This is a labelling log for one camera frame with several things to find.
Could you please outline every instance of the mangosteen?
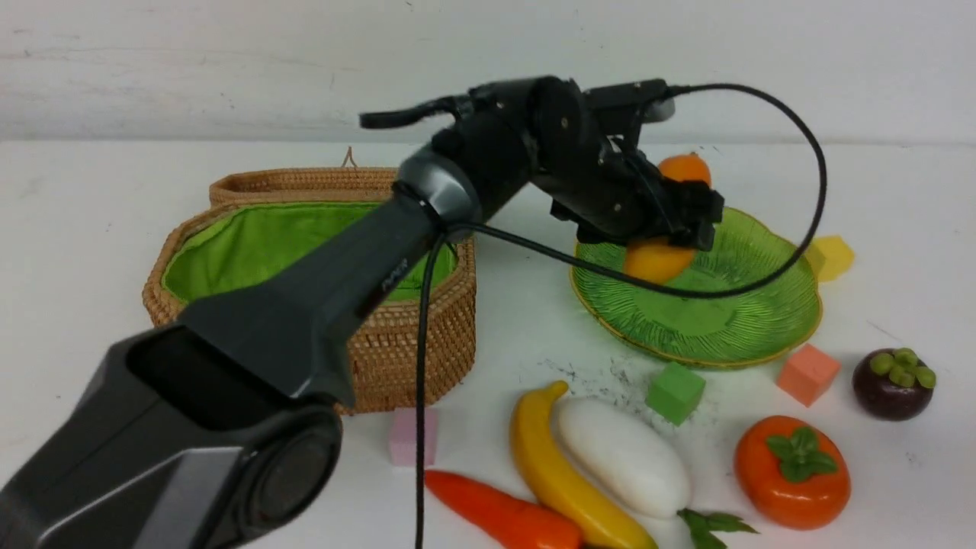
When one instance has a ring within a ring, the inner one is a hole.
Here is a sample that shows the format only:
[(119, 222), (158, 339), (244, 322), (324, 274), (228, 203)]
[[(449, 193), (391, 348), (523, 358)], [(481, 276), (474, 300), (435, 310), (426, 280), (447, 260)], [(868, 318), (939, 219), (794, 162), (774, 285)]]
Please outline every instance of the mangosteen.
[(871, 415), (905, 421), (932, 400), (935, 372), (911, 349), (879, 349), (854, 369), (854, 395)]

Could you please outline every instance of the basket handle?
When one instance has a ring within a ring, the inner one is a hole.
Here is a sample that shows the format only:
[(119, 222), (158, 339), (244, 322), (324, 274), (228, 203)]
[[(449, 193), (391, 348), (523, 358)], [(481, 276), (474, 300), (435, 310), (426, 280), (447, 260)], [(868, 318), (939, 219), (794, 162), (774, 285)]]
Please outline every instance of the basket handle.
[(346, 149), (346, 157), (343, 158), (343, 163), (339, 166), (340, 168), (345, 168), (347, 164), (352, 164), (353, 168), (358, 168), (359, 164), (356, 164), (355, 158), (352, 157), (352, 145)]

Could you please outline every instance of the yellow banana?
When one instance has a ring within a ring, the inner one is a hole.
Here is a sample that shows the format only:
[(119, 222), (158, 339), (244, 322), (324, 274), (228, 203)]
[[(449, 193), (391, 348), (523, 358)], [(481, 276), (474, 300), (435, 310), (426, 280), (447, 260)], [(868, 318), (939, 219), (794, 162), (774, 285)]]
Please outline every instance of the yellow banana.
[(556, 445), (549, 426), (552, 406), (568, 389), (557, 381), (519, 399), (509, 427), (515, 468), (540, 503), (579, 525), (587, 544), (657, 549), (651, 534), (583, 478)]

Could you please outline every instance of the carrot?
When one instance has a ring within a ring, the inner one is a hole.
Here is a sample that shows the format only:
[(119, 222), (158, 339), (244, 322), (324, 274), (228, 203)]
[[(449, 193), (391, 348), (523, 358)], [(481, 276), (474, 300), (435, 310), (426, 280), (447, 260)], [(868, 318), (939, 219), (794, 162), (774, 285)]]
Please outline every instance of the carrot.
[(425, 485), (449, 509), (505, 549), (579, 549), (583, 531), (545, 507), (445, 471), (426, 471)]

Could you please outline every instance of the orange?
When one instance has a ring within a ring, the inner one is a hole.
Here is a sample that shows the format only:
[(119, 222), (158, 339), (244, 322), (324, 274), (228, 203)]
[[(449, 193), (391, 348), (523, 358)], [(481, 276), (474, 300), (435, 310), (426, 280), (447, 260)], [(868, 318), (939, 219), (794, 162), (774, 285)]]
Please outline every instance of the orange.
[[(704, 181), (712, 186), (708, 164), (694, 152), (665, 158), (658, 165), (661, 174), (675, 181)], [(665, 284), (695, 261), (697, 250), (668, 246), (666, 237), (634, 240), (627, 246), (624, 274)]]
[(661, 173), (675, 181), (704, 181), (712, 186), (712, 172), (701, 156), (694, 152), (665, 158), (658, 164)]

